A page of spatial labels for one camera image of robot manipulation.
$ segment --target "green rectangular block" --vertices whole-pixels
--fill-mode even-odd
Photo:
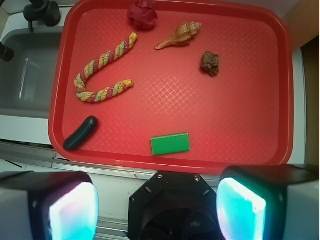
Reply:
[[[151,137],[152,154],[173,154],[190,151],[189,133]]]

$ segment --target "red tray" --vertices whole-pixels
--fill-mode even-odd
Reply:
[[[289,33],[268,10],[212,0],[156,1],[156,26],[135,30],[133,0],[82,0],[67,16],[49,117],[49,136],[68,160],[129,168],[220,174],[229,165],[288,162],[293,149],[293,67]],[[155,50],[187,22],[202,27],[183,47]],[[77,99],[74,79],[91,60],[136,32],[124,57],[92,76],[99,91],[134,87],[100,103]],[[220,54],[220,73],[200,69],[205,51]],[[90,115],[95,134],[78,150],[65,139]],[[191,151],[152,156],[150,137],[189,133]]]

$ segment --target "crumpled red paper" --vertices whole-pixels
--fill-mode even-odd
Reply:
[[[151,29],[158,19],[153,0],[137,0],[128,10],[128,18],[137,29]]]

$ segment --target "twisted rope toy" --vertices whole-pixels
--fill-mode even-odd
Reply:
[[[128,53],[130,49],[133,48],[136,40],[137,34],[134,32],[130,34],[129,38],[125,39],[120,45],[116,46],[115,49],[102,54],[99,58],[92,60],[84,69],[76,76],[74,80],[74,86],[76,88],[76,96],[83,102],[100,102],[106,99],[115,97],[118,94],[123,93],[128,88],[133,87],[134,82],[132,79],[119,81],[115,85],[106,87],[101,91],[87,91],[86,83],[87,80],[98,70],[105,67],[108,63],[121,58],[124,54]]]

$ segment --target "faucet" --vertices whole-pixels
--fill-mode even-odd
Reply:
[[[29,31],[33,31],[33,21],[43,21],[47,27],[56,26],[61,19],[59,5],[49,0],[29,0],[30,5],[23,10],[24,18],[29,22]]]
[[[0,7],[5,0],[0,0]],[[47,27],[56,26],[61,19],[59,5],[49,0],[29,0],[30,5],[23,10],[24,18],[29,22],[29,31],[33,32],[33,21],[44,21]],[[14,51],[0,42],[0,59],[9,62],[14,57]]]

